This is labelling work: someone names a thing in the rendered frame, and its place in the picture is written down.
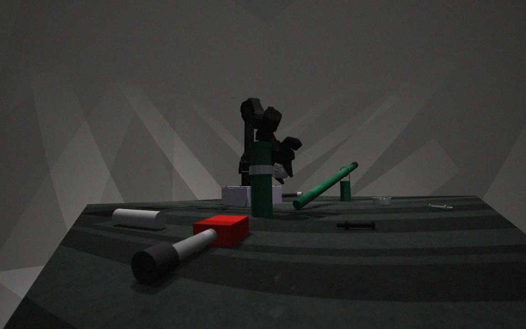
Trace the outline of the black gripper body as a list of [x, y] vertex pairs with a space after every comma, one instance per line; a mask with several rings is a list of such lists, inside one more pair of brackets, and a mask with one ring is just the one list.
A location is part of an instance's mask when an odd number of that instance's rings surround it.
[[281, 152], [283, 151], [292, 152], [291, 148], [293, 150], [298, 150], [298, 148], [301, 147], [301, 141], [294, 137], [287, 137], [285, 140], [283, 140], [282, 143], [280, 143], [279, 140], [276, 140], [276, 137], [267, 137], [262, 141], [268, 141], [272, 143], [272, 149], [271, 149], [272, 166], [275, 166], [274, 164], [279, 160], [277, 156], [279, 156]]

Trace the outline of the grey tapered cup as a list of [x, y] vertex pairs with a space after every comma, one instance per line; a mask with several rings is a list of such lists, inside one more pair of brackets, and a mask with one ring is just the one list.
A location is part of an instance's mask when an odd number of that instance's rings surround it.
[[254, 174], [272, 174], [274, 178], [286, 179], [289, 175], [284, 170], [282, 165], [276, 164], [275, 166], [270, 165], [257, 165], [249, 166], [250, 175]]

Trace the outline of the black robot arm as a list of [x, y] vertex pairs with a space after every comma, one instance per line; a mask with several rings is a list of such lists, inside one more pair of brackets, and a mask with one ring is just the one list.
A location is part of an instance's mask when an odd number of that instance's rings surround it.
[[251, 97], [242, 103], [241, 113], [244, 121], [244, 153], [238, 171], [242, 175], [241, 186], [251, 186], [249, 143], [254, 142], [254, 129], [257, 129], [256, 140], [275, 137], [274, 132], [279, 126], [282, 115], [270, 106], [264, 111], [260, 99]]

